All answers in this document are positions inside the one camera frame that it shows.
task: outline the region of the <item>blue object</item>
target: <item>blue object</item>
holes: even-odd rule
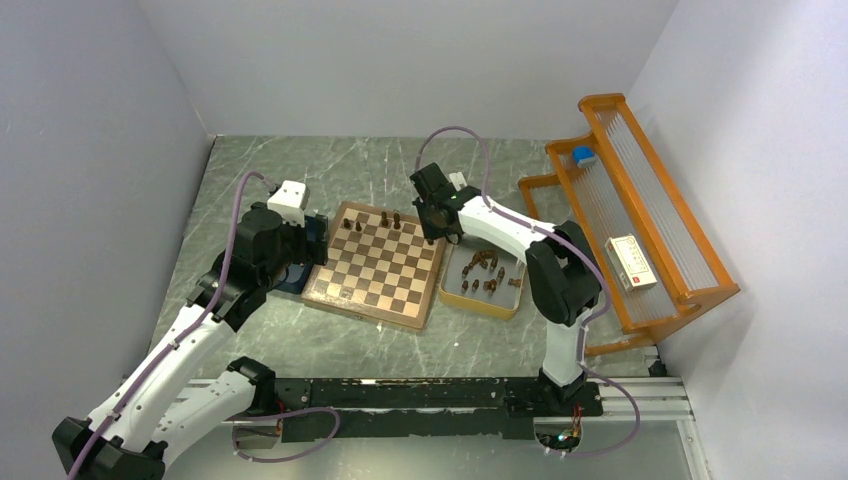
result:
[[[306,216],[306,238],[310,241],[315,240],[315,222],[315,217]],[[274,287],[274,290],[300,295],[303,293],[303,287],[306,286],[306,281],[309,280],[309,274],[312,273],[314,266],[315,264],[312,262],[304,265],[289,265],[283,279]]]
[[[585,164],[597,160],[595,152],[593,152],[589,147],[576,147],[571,151],[571,157],[574,159],[574,163],[576,163],[577,166],[580,166],[581,163]]]

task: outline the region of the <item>gray wall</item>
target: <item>gray wall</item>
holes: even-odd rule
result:
[[[661,345],[716,479],[848,472],[846,22],[681,0],[628,99],[742,287]]]
[[[584,133],[633,85],[677,0],[141,0],[209,131]]]
[[[135,1],[0,2],[0,478],[142,358],[209,144]]]

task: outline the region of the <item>tabletop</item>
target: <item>tabletop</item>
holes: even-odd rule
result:
[[[296,180],[310,189],[309,213],[332,220],[345,200],[415,214],[409,181],[421,138],[221,136],[215,141],[186,226],[182,247],[154,332],[155,345],[173,323],[195,282],[224,249],[239,178],[256,170],[277,183]],[[544,141],[488,140],[489,194],[526,213],[518,180],[551,171]],[[463,172],[481,186],[485,160],[470,138],[436,139],[424,162],[446,174]],[[242,211],[267,200],[249,183]],[[561,223],[571,210],[558,187],[534,191],[542,220]],[[589,344],[621,338],[614,313],[593,322]],[[215,378],[243,355],[278,377],[464,377],[536,375],[545,355],[545,318],[525,288],[510,320],[441,304],[436,297],[424,330],[415,333],[305,306],[297,296],[273,292],[236,335],[201,366],[198,378]],[[650,358],[633,350],[589,360],[607,375],[647,375]]]

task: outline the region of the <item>chessboard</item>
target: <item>chessboard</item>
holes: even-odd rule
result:
[[[382,212],[388,226],[381,226]],[[443,239],[428,244],[417,217],[343,202],[330,226],[327,265],[316,266],[303,301],[317,307],[391,322],[415,330],[427,323]],[[351,222],[344,227],[344,219]],[[356,222],[361,231],[356,231]]]

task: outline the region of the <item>cable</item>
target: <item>cable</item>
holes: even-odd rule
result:
[[[607,285],[606,279],[604,279],[603,274],[601,274],[600,270],[598,270],[598,267],[595,266],[594,262],[592,262],[583,252],[581,252],[580,249],[578,249],[577,247],[572,245],[571,242],[566,241],[564,238],[560,237],[559,235],[556,235],[554,232],[545,230],[543,228],[539,228],[539,227],[535,226],[534,224],[532,224],[530,222],[527,222],[527,221],[525,221],[521,218],[516,217],[515,215],[510,214],[509,212],[501,210],[496,205],[492,205],[492,203],[489,199],[489,195],[487,193],[488,192],[488,186],[489,186],[488,185],[488,183],[489,183],[489,173],[492,169],[492,159],[489,156],[489,148],[486,146],[486,142],[479,135],[477,135],[473,130],[471,130],[470,128],[452,125],[452,126],[448,126],[448,127],[442,127],[440,129],[436,130],[435,132],[433,132],[432,134],[430,134],[430,136],[427,137],[426,140],[424,140],[424,143],[421,145],[421,148],[418,149],[418,156],[415,158],[415,171],[418,171],[420,166],[421,166],[421,157],[424,154],[424,148],[427,146],[427,144],[430,143],[430,141],[433,140],[433,138],[435,138],[437,135],[439,135],[443,132],[447,132],[449,130],[459,130],[461,132],[465,132],[465,133],[471,135],[472,137],[474,137],[474,139],[477,140],[477,143],[480,144],[480,149],[483,151],[483,158],[486,160],[486,172],[483,175],[483,187],[482,187],[481,193],[480,193],[480,196],[483,199],[483,203],[491,211],[497,213],[501,217],[506,218],[507,220],[510,220],[514,223],[517,223],[518,225],[521,225],[525,228],[529,228],[530,230],[539,232],[539,233],[545,235],[546,237],[556,241],[557,243],[559,243],[563,247],[567,248],[571,253],[575,254],[577,256],[577,258],[579,258],[583,262],[583,264],[586,265],[586,267],[592,272],[592,274],[598,280],[598,283],[601,286],[601,290],[604,292],[604,299],[606,301],[604,302],[603,306],[600,309],[595,310],[594,312],[589,314],[589,316],[586,317],[586,319],[584,319],[583,322],[581,322],[579,327],[578,327],[579,329],[577,331],[577,364],[580,365],[580,368],[584,372],[586,372],[587,375],[598,378],[599,380],[602,380],[604,383],[606,383],[608,385],[612,385],[617,390],[619,390],[627,398],[627,400],[630,401],[630,404],[633,405],[633,413],[634,413],[635,419],[634,419],[634,423],[633,423],[633,430],[631,430],[631,432],[620,442],[618,442],[614,445],[610,445],[609,447],[605,447],[605,448],[602,448],[602,449],[599,449],[599,450],[595,450],[593,452],[568,453],[567,455],[570,456],[570,457],[586,458],[586,457],[595,457],[595,456],[598,456],[598,455],[604,455],[604,454],[610,453],[614,450],[618,450],[619,448],[630,443],[633,440],[633,438],[636,437],[636,434],[639,433],[639,428],[641,428],[641,423],[642,423],[642,417],[641,417],[641,412],[639,411],[639,405],[636,404],[636,399],[634,399],[633,396],[630,395],[630,392],[628,392],[622,385],[620,385],[618,382],[616,382],[616,381],[614,381],[610,378],[607,378],[607,377],[595,372],[594,370],[590,369],[586,365],[586,361],[585,361],[585,359],[586,359],[586,353],[585,353],[586,334],[589,331],[589,324],[591,322],[593,322],[595,319],[601,317],[603,314],[607,313],[607,311],[609,311],[609,309],[610,309],[610,306],[612,305],[612,302],[611,302],[610,296],[609,296],[610,288],[609,288],[609,285]]]
[[[308,415],[310,413],[329,413],[335,418],[335,425],[333,425],[333,431],[331,431],[330,434],[327,435],[327,438],[325,438],[324,440],[321,440],[321,443],[319,443],[318,445],[315,445],[314,447],[311,447],[311,448],[307,448],[306,450],[304,450],[304,451],[302,451],[298,454],[291,455],[291,456],[288,456],[288,457],[257,458],[257,457],[253,457],[251,455],[248,455],[248,454],[246,454],[246,453],[244,453],[244,452],[242,452],[241,450],[238,449],[238,441],[236,440],[236,429],[234,428],[233,434],[232,434],[233,453],[235,455],[237,455],[239,458],[243,458],[243,459],[245,459],[249,462],[283,463],[283,462],[291,462],[293,460],[303,458],[303,457],[309,455],[310,453],[315,453],[318,450],[321,450],[322,448],[327,446],[328,443],[330,443],[330,440],[332,440],[333,437],[336,436],[336,433],[338,433],[339,427],[342,424],[342,420],[341,420],[341,417],[339,416],[339,412],[337,412],[334,409],[329,408],[329,407],[304,408],[303,410],[295,410],[294,412],[289,412],[289,413],[278,413],[276,415],[267,415],[267,416],[264,416],[264,417],[233,417],[233,418],[230,418],[230,420],[248,421],[248,422],[263,422],[263,421],[268,421],[268,420],[281,420],[281,419],[284,419],[284,418],[298,417],[300,415]]]
[[[203,323],[203,320],[207,315],[215,308],[215,305],[218,303],[218,300],[221,298],[221,294],[224,292],[224,286],[227,283],[227,275],[230,271],[230,262],[233,257],[233,244],[235,243],[236,238],[236,226],[238,225],[238,216],[239,209],[241,208],[241,199],[244,195],[244,187],[247,185],[247,181],[251,177],[256,177],[268,187],[269,191],[276,190],[277,186],[274,185],[274,182],[265,178],[264,175],[258,173],[256,171],[250,171],[244,174],[241,177],[241,181],[238,184],[238,188],[236,189],[236,197],[233,201],[233,213],[230,217],[230,231],[227,235],[227,246],[224,250],[224,260],[221,265],[221,275],[218,277],[218,287],[215,289],[215,293],[212,294],[212,299],[209,300],[209,303],[206,305],[206,308],[203,309],[203,313],[197,317],[197,320],[194,321],[191,325],[186,327],[185,330],[180,332],[176,337],[174,337],[174,341],[171,344],[165,345],[162,350],[160,350],[156,356],[147,364],[144,370],[136,377],[135,381],[133,381],[129,388],[127,388],[126,392],[121,396],[118,400],[118,403],[115,404],[115,407],[112,408],[111,414],[107,415],[106,418],[100,423],[100,425],[95,429],[94,433],[88,438],[88,441],[83,445],[82,450],[80,450],[79,455],[77,455],[76,460],[74,460],[73,465],[71,465],[71,469],[68,471],[68,476],[66,480],[74,480],[79,474],[80,468],[82,468],[82,464],[85,461],[88,454],[91,452],[91,449],[94,447],[97,439],[100,438],[103,433],[115,422],[115,419],[120,417],[121,412],[126,408],[129,401],[132,397],[138,392],[138,389],[141,388],[142,384],[150,377],[151,373],[156,370],[156,367],[162,363],[162,360],[168,356],[174,350],[173,345],[179,345],[180,342],[185,340],[185,338]]]

